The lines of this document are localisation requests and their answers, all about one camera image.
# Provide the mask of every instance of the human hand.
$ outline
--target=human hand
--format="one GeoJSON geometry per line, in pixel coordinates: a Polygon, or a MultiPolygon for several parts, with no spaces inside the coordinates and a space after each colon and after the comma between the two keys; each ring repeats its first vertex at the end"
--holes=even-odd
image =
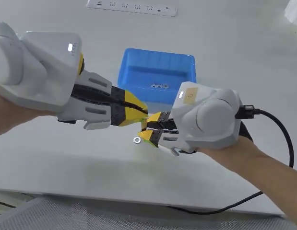
{"type": "Polygon", "coordinates": [[[19,107],[0,96],[0,135],[36,117],[48,115],[55,113],[19,107]]]}
{"type": "Polygon", "coordinates": [[[239,172],[248,162],[258,158],[268,157],[260,151],[257,146],[248,138],[239,136],[235,145],[221,149],[197,149],[213,160],[235,173],[239,172]]]}

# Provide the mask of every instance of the black cable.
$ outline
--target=black cable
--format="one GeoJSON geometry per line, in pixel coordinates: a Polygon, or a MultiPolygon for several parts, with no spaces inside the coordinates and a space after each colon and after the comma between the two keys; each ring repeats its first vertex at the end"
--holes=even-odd
{"type": "Polygon", "coordinates": [[[6,207],[15,208],[15,206],[13,206],[13,205],[9,205],[9,204],[6,204],[6,203],[3,203],[3,202],[1,202],[1,201],[0,201],[0,205],[6,206],[6,207]]]}
{"type": "Polygon", "coordinates": [[[20,193],[20,194],[22,194],[22,195],[24,195],[24,196],[29,196],[29,197],[31,197],[31,198],[35,198],[34,196],[32,196],[32,195],[30,195],[30,194],[27,194],[27,193],[20,193]]]}
{"type": "MultiPolygon", "coordinates": [[[[281,131],[282,131],[282,133],[283,133],[283,135],[284,135],[284,137],[286,139],[287,145],[288,145],[288,150],[289,150],[289,167],[293,168],[293,166],[294,166],[294,149],[293,149],[293,144],[292,144],[290,135],[289,135],[287,129],[285,128],[285,126],[283,125],[283,123],[279,119],[277,119],[274,115],[272,115],[271,113],[268,113],[268,112],[266,112],[264,110],[254,109],[254,107],[252,107],[251,113],[250,113],[249,107],[247,108],[247,106],[243,106],[242,108],[243,108],[243,110],[245,112],[248,113],[247,114],[248,117],[246,117],[246,119],[248,119],[248,118],[251,119],[251,118],[254,118],[254,115],[261,114],[261,115],[264,115],[264,116],[270,118],[271,120],[273,120],[279,126],[279,128],[281,129],[281,131]]],[[[219,214],[219,213],[225,212],[225,211],[227,211],[229,209],[232,209],[234,207],[237,207],[239,205],[242,205],[245,202],[248,202],[251,199],[254,199],[254,198],[256,198],[256,197],[258,197],[258,196],[260,196],[262,194],[263,194],[263,192],[261,192],[261,191],[260,192],[257,192],[257,193],[255,193],[253,195],[250,195],[249,197],[247,197],[247,198],[245,198],[245,199],[243,199],[243,200],[241,200],[241,201],[239,201],[237,203],[234,203],[234,204],[229,205],[229,206],[227,206],[225,208],[222,208],[222,209],[219,209],[219,210],[216,210],[216,211],[211,211],[211,212],[196,212],[196,211],[190,211],[190,210],[187,210],[187,209],[184,209],[184,208],[180,208],[180,207],[171,207],[171,206],[168,206],[168,208],[175,209],[175,210],[178,210],[178,211],[182,211],[182,212],[185,212],[185,213],[188,213],[188,214],[194,214],[194,215],[202,215],[202,216],[203,215],[213,215],[213,214],[219,214]]]]}
{"type": "Polygon", "coordinates": [[[285,128],[283,123],[280,120],[278,120],[277,117],[275,117],[271,113],[268,113],[264,110],[259,109],[259,114],[262,114],[262,115],[270,118],[278,125],[278,127],[280,127],[281,131],[284,134],[284,137],[286,139],[288,149],[289,149],[289,167],[293,168],[293,166],[294,166],[294,149],[293,149],[293,144],[292,144],[292,141],[291,141],[291,138],[290,138],[290,135],[289,135],[287,129],[285,128]]]}

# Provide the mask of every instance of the metal washer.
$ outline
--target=metal washer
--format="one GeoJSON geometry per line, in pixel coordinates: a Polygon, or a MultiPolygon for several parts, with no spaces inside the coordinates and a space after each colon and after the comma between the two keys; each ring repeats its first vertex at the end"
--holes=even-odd
{"type": "Polygon", "coordinates": [[[167,90],[169,88],[169,85],[168,84],[163,84],[162,87],[163,87],[163,89],[167,90]]]}
{"type": "Polygon", "coordinates": [[[140,142],[141,142],[141,138],[140,138],[140,137],[135,137],[135,138],[133,139],[133,142],[134,142],[135,144],[140,144],[140,142]]]}

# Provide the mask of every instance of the white tabletop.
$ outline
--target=white tabletop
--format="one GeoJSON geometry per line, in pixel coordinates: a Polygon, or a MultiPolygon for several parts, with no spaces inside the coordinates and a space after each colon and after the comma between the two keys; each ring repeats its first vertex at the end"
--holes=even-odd
{"type": "MultiPolygon", "coordinates": [[[[297,169],[297,27],[284,17],[288,1],[168,2],[178,7],[178,17],[89,10],[85,0],[5,0],[0,1],[0,21],[20,34],[78,32],[86,68],[114,84],[126,48],[192,54],[202,84],[237,90],[245,104],[283,121],[297,169]]],[[[286,142],[275,124],[258,117],[246,125],[263,151],[288,162],[286,142]]],[[[139,128],[85,131],[81,122],[67,125],[52,117],[21,125],[0,136],[0,189],[210,208],[257,192],[200,153],[174,158],[135,145],[139,128]]],[[[282,213],[265,196],[235,210],[282,213]]]]}

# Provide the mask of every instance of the gray fabric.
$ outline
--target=gray fabric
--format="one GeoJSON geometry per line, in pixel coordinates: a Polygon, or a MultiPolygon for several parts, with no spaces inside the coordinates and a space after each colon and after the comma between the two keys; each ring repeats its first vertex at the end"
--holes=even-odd
{"type": "Polygon", "coordinates": [[[139,217],[110,212],[88,200],[40,197],[1,215],[0,230],[297,230],[297,227],[276,217],[230,221],[139,217]]]}

